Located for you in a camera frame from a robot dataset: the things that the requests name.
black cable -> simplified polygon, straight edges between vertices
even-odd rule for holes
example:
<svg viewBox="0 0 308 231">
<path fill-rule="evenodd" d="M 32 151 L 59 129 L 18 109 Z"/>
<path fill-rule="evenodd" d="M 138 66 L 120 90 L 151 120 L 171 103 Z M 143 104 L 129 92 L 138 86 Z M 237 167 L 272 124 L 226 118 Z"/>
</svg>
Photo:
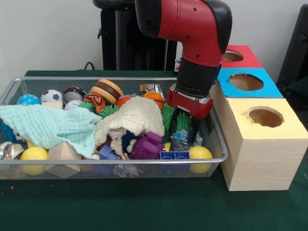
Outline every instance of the black cable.
<svg viewBox="0 0 308 231">
<path fill-rule="evenodd" d="M 92 70 L 95 70 L 95 67 L 94 67 L 92 62 L 87 62 L 87 64 L 85 65 L 85 67 L 83 69 L 86 70 L 89 65 L 91 65 Z"/>
</svg>

orange ball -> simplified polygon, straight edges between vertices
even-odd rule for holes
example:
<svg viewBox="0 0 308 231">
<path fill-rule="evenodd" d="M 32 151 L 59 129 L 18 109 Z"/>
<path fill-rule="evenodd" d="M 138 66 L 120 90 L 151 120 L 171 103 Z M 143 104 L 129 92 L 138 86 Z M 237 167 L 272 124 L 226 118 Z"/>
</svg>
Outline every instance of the orange ball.
<svg viewBox="0 0 308 231">
<path fill-rule="evenodd" d="M 143 97 L 154 100 L 155 103 L 158 105 L 159 109 L 162 109 L 164 107 L 164 98 L 156 91 L 149 91 L 145 93 Z"/>
<path fill-rule="evenodd" d="M 130 100 L 130 97 L 123 97 L 123 98 L 120 98 L 115 104 L 118 106 L 118 107 L 121 107 L 123 104 L 125 104 L 128 100 Z"/>
</svg>

round hole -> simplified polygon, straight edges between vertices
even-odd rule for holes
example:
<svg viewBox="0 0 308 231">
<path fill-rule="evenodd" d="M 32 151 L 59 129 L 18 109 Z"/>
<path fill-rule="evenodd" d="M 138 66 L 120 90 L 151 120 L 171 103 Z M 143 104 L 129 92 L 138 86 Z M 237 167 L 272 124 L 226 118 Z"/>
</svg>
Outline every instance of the round hole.
<svg viewBox="0 0 308 231">
<path fill-rule="evenodd" d="M 235 74 L 229 78 L 229 81 L 233 86 L 240 90 L 252 91 L 263 88 L 263 82 L 250 74 Z"/>
<path fill-rule="evenodd" d="M 242 61 L 244 57 L 236 51 L 226 50 L 226 52 L 222 56 L 222 59 L 230 62 L 238 62 Z"/>
<path fill-rule="evenodd" d="M 249 117 L 256 124 L 271 128 L 278 127 L 283 123 L 282 115 L 269 107 L 254 108 L 249 112 Z"/>
</svg>

light green cloth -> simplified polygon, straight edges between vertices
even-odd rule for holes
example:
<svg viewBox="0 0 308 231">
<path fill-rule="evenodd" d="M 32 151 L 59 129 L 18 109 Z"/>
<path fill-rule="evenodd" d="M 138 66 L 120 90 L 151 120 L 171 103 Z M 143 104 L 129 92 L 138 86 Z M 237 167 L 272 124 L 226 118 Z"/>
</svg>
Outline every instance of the light green cloth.
<svg viewBox="0 0 308 231">
<path fill-rule="evenodd" d="M 65 141 L 87 158 L 95 149 L 95 124 L 102 119 L 85 108 L 65 111 L 38 104 L 0 106 L 0 118 L 38 147 L 50 149 Z"/>
</svg>

wire basket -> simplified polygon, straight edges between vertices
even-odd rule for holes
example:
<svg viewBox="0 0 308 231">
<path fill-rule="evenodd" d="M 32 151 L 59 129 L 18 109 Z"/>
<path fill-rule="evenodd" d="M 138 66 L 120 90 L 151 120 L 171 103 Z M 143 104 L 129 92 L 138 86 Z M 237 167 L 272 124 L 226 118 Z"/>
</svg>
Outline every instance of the wire basket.
<svg viewBox="0 0 308 231">
<path fill-rule="evenodd" d="M 62 92 L 68 86 L 89 91 L 99 77 L 23 77 L 12 80 L 0 98 L 0 105 L 15 105 L 24 94 L 38 97 L 48 89 Z M 125 94 L 134 94 L 139 86 L 157 83 L 166 95 L 176 78 L 107 78 L 116 83 Z M 210 150 L 213 159 L 178 160 L 6 160 L 0 161 L 0 180 L 31 179 L 101 179 L 101 178 L 182 178 L 210 177 L 220 162 L 228 157 L 228 149 L 214 109 L 201 123 L 203 146 Z M 0 142 L 5 142 L 0 134 Z M 192 169 L 206 168 L 204 174 Z"/>
</svg>

